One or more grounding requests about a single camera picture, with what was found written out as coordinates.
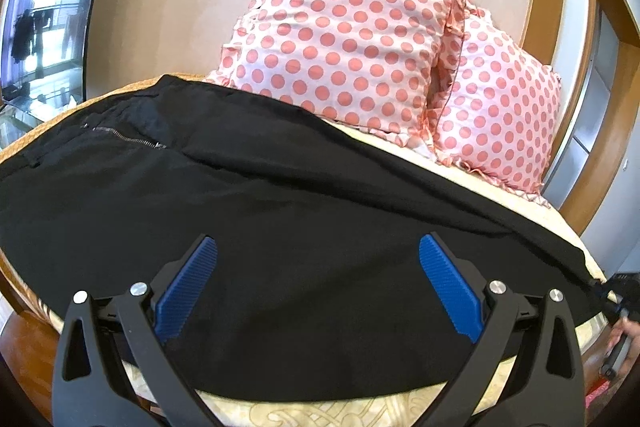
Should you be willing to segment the person's right hand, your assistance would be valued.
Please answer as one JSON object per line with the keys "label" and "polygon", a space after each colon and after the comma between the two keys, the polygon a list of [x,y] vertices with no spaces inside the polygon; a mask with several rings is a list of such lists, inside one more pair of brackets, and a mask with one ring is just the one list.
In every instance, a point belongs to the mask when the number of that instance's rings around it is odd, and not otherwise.
{"label": "person's right hand", "polygon": [[634,364],[634,361],[638,358],[640,350],[640,325],[638,322],[629,320],[628,317],[622,317],[614,324],[612,331],[608,336],[606,351],[610,352],[622,339],[623,335],[626,335],[631,340],[626,360],[631,364]]}

